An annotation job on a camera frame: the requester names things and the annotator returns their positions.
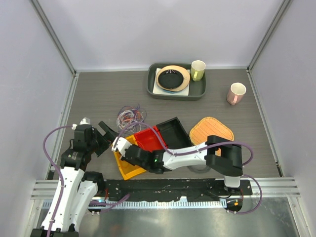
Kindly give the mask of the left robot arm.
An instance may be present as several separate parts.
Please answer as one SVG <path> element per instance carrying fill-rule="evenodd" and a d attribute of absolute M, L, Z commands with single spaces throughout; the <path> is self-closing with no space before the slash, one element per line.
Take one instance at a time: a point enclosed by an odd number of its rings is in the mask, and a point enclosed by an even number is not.
<path fill-rule="evenodd" d="M 100 197 L 105 191 L 102 173 L 87 171 L 92 154 L 100 156 L 114 142 L 118 133 L 109 128 L 103 121 L 99 126 L 104 130 L 102 135 L 84 118 L 71 129 L 74 138 L 68 149 L 61 155 L 59 174 L 49 212 L 40 228 L 33 229 L 33 237 L 77 237 L 82 218 L 93 197 Z"/>

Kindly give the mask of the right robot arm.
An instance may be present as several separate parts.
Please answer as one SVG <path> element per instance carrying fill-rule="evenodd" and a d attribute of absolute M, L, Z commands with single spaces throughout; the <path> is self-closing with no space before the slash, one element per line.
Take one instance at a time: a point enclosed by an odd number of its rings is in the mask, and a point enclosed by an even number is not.
<path fill-rule="evenodd" d="M 199 145 L 152 152 L 131 144 L 125 138 L 118 138 L 114 150 L 129 164 L 155 174 L 163 174 L 185 166 L 206 165 L 224 176 L 225 193 L 234 195 L 241 189 L 241 144 L 215 135 L 208 136 L 207 141 Z"/>

